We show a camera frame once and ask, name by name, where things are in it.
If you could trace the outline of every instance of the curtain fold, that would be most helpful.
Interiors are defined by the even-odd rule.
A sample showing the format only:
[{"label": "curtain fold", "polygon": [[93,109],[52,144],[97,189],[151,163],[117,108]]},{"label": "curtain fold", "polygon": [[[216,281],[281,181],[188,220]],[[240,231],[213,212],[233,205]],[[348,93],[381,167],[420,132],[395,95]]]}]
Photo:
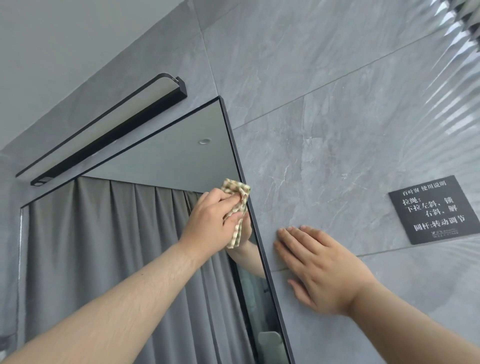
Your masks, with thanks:
[{"label": "curtain fold", "polygon": [[[30,340],[178,241],[198,194],[88,177],[30,206],[25,336]],[[188,281],[140,364],[253,363],[225,252]]]}]

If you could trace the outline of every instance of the marble wall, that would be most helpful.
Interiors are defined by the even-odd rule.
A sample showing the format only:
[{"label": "marble wall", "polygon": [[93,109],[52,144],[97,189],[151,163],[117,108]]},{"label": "marble wall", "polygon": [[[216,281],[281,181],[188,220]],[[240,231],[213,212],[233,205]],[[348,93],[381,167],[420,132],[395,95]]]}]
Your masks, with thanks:
[{"label": "marble wall", "polygon": [[[478,237],[412,247],[387,195],[454,174],[480,213],[475,47],[440,0],[185,1],[2,151],[16,166],[0,186],[5,256],[17,259],[22,203],[221,95],[297,364],[382,360],[349,319],[295,301],[272,249],[287,225],[326,230],[400,297],[480,344]],[[9,192],[13,170],[158,72],[182,77],[188,98],[44,187]],[[13,268],[0,266],[1,282]],[[0,333],[15,329],[9,282]]]}]

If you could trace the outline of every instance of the black sign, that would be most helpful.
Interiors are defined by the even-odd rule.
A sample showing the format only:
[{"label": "black sign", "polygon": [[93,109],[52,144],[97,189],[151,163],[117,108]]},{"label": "black sign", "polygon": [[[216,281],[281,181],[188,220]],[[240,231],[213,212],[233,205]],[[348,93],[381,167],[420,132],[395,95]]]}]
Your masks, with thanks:
[{"label": "black sign", "polygon": [[412,244],[480,232],[480,222],[455,176],[389,193]]}]

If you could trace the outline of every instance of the cleaning cloth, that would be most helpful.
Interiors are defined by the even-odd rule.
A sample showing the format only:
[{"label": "cleaning cloth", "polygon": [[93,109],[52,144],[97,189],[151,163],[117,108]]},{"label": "cleaning cloth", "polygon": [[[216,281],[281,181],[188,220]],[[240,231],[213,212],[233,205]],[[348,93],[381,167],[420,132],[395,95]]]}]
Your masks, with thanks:
[{"label": "cleaning cloth", "polygon": [[[227,213],[223,217],[223,221],[228,219],[232,214],[235,212],[240,211],[241,213],[245,213],[245,210],[247,209],[247,200],[248,200],[248,195],[250,194],[250,186],[234,181],[234,180],[229,180],[228,178],[225,179],[223,182],[221,190],[227,194],[234,194],[234,193],[239,193],[241,196],[240,201],[233,207],[233,209]],[[228,243],[227,248],[232,249],[237,247],[240,244],[240,235],[241,235],[241,222],[243,221],[243,218],[241,218],[238,222],[238,224],[235,226],[235,231],[233,232],[232,240]]]}]

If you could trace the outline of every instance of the forearm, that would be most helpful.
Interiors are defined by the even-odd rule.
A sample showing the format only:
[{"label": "forearm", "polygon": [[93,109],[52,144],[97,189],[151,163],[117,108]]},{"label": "forearm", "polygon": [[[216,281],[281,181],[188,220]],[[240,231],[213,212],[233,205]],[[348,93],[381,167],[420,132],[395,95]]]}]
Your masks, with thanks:
[{"label": "forearm", "polygon": [[258,246],[250,241],[246,241],[243,245],[237,248],[225,250],[243,269],[257,277],[265,278],[264,266],[262,264],[262,259],[260,258]]},{"label": "forearm", "polygon": [[388,364],[480,363],[480,349],[410,306],[380,283],[364,288],[350,316]]},{"label": "forearm", "polygon": [[27,343],[6,364],[130,364],[203,264],[180,243]]}]

